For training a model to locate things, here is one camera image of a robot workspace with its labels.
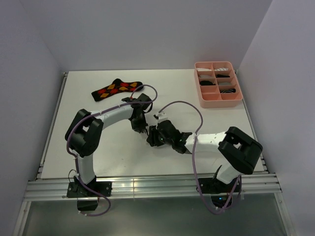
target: gray wall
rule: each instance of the gray wall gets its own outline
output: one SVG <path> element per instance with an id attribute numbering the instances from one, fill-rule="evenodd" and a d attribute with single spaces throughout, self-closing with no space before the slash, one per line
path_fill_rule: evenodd
<path id="1" fill-rule="evenodd" d="M 274 0 L 240 66 L 268 167 L 301 236 L 314 235 L 315 1 Z"/>
<path id="2" fill-rule="evenodd" d="M 0 22 L 0 235 L 7 236 L 37 172 L 61 73 L 19 1 L 0 1 Z"/>
<path id="3" fill-rule="evenodd" d="M 21 0 L 66 70 L 238 68 L 271 0 Z"/>

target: cable clip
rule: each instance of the cable clip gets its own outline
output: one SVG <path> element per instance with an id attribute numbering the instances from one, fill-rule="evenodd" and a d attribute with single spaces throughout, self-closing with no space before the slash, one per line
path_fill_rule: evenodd
<path id="1" fill-rule="evenodd" d="M 193 135 L 193 140 L 194 140 L 194 141 L 197 141 L 197 140 L 198 140 L 198 135 L 199 135 L 199 134 L 193 133 L 192 135 Z"/>
<path id="2" fill-rule="evenodd" d="M 73 160 L 78 159 L 79 153 L 77 153 L 75 150 L 72 149 L 72 153 L 75 155 Z"/>
<path id="3" fill-rule="evenodd" d="M 165 114 L 165 112 L 158 112 L 154 115 L 154 118 L 157 119 L 158 123 L 161 123 L 162 121 L 167 120 L 167 115 Z"/>

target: glass panel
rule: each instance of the glass panel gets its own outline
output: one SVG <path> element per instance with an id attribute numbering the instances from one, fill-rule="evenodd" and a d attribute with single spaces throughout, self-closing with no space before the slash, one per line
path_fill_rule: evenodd
<path id="1" fill-rule="evenodd" d="M 33 202 L 24 236 L 266 236 L 285 235 L 273 194 L 245 195 L 223 215 L 198 197 L 112 200 L 98 217 L 77 213 L 76 201 Z"/>

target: black joint housing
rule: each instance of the black joint housing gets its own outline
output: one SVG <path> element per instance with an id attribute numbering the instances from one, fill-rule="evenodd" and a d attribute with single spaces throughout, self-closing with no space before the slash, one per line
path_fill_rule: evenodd
<path id="1" fill-rule="evenodd" d="M 204 194 L 219 194 L 219 193 L 228 193 L 232 190 L 237 178 L 233 179 L 231 183 L 225 184 L 217 179 L 217 175 L 219 172 L 220 166 L 215 175 L 212 178 L 198 178 L 198 182 L 200 185 L 201 192 Z M 234 192 L 237 193 L 240 191 L 240 186 L 237 185 Z"/>
<path id="2" fill-rule="evenodd" d="M 87 197 L 99 197 L 99 195 L 87 190 L 77 179 L 73 177 L 74 182 L 70 182 L 67 190 L 67 198 L 87 198 Z M 96 176 L 94 179 L 86 184 L 86 186 L 95 192 L 100 193 L 105 197 L 110 197 L 112 192 L 112 182 L 110 181 L 97 181 Z M 98 200 L 78 200 L 77 208 L 79 211 L 93 211 L 96 210 Z"/>
<path id="3" fill-rule="evenodd" d="M 151 98 L 144 93 L 142 93 L 138 98 L 130 98 L 126 97 L 123 98 L 122 101 L 124 102 L 150 102 Z M 144 133 L 146 131 L 146 128 L 148 126 L 145 118 L 145 110 L 152 106 L 152 103 L 145 103 L 145 104 L 139 104 L 134 103 L 131 105 L 133 108 L 132 116 L 129 118 L 131 121 L 131 127 L 134 131 L 138 133 Z"/>
<path id="4" fill-rule="evenodd" d="M 234 169 L 246 175 L 253 173 L 262 153 L 262 145 L 237 127 L 228 129 L 218 149 Z"/>
<path id="5" fill-rule="evenodd" d="M 157 131 L 157 126 L 152 125 L 149 127 L 149 135 L 147 138 L 147 142 L 150 144 L 152 147 L 159 147 L 164 145 L 163 142 L 161 142 L 159 136 L 158 136 L 158 131 Z"/>
<path id="6" fill-rule="evenodd" d="M 64 138 L 66 141 L 76 124 L 90 114 L 91 113 L 85 109 L 78 111 L 65 134 Z M 104 123 L 95 117 L 91 117 L 84 121 L 72 134 L 70 148 L 75 150 L 81 157 L 91 155 L 98 147 L 103 125 Z"/>

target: white table surface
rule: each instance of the white table surface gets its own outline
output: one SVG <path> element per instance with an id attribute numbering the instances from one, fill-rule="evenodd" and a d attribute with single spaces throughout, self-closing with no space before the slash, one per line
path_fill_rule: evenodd
<path id="1" fill-rule="evenodd" d="M 120 93 L 95 102 L 91 92 L 101 89 L 120 78 L 126 82 L 141 81 L 154 86 L 158 99 L 153 110 L 146 115 L 149 125 L 155 124 L 153 115 L 164 105 L 175 100 L 192 103 L 200 109 L 204 125 L 199 131 L 219 133 L 236 126 L 253 137 L 243 103 L 234 108 L 203 109 L 199 105 L 193 69 L 181 70 L 116 70 L 69 72 L 58 109 L 51 139 L 47 148 L 41 178 L 66 178 L 75 169 L 74 160 L 66 152 L 64 135 L 76 113 L 105 110 L 130 93 Z M 154 92 L 146 87 L 134 97 L 145 93 L 154 98 Z M 167 116 L 181 132 L 194 132 L 200 124 L 198 113 L 186 104 L 173 104 L 165 110 Z M 225 163 L 220 153 L 198 153 L 196 167 L 199 173 L 214 173 Z M 163 145 L 150 147 L 144 134 L 132 130 L 130 121 L 123 120 L 106 128 L 94 153 L 94 171 L 98 177 L 157 176 L 192 174 L 191 155 L 179 154 Z M 259 159 L 256 172 L 264 171 Z"/>

